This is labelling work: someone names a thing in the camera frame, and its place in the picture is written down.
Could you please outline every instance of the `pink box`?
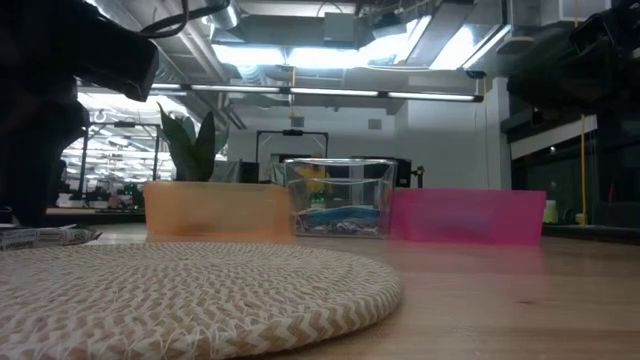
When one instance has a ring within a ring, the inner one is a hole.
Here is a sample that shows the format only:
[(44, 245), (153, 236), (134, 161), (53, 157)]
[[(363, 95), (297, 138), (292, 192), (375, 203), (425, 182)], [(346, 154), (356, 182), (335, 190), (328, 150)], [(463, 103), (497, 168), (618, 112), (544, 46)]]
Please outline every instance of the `pink box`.
[(542, 191), (402, 189), (394, 194), (394, 240), (539, 245)]

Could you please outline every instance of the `wooden table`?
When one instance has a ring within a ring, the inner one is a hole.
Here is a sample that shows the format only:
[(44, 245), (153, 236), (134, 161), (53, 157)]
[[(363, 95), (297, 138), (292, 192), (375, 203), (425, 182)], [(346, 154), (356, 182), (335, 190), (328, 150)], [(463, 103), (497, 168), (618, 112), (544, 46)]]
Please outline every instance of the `wooden table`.
[[(144, 242), (108, 226), (97, 243)], [(264, 359), (640, 359), (640, 247), (557, 238), (541, 249), (301, 238), (391, 263), (405, 300), (359, 333)]]

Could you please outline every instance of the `round trivet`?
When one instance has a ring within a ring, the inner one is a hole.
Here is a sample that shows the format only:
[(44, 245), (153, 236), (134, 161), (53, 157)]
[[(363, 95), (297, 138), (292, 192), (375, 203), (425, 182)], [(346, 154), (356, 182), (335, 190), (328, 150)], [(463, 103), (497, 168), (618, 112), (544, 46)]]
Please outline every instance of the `round trivet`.
[(0, 253), (0, 358), (223, 359), (291, 349), (396, 308), (397, 274), (280, 245), (98, 245)]

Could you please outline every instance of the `green plant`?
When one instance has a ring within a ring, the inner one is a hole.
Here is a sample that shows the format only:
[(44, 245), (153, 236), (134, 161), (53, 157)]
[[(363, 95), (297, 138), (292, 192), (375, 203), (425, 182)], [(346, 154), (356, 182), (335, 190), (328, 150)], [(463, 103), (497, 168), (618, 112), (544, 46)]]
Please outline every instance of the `green plant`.
[(172, 118), (160, 107), (162, 120), (161, 136), (169, 144), (169, 152), (176, 171), (187, 181), (209, 181), (213, 175), (216, 154), (229, 138), (229, 126), (216, 129), (213, 113), (202, 120), (200, 132), (196, 136), (190, 118)]

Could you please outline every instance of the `orange plant pot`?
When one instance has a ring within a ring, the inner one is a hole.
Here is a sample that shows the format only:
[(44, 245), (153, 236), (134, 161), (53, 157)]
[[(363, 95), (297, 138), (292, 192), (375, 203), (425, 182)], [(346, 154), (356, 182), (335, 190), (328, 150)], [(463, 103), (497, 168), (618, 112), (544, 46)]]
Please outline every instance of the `orange plant pot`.
[(295, 241), (289, 193), (258, 184), (154, 181), (144, 185), (148, 241)]

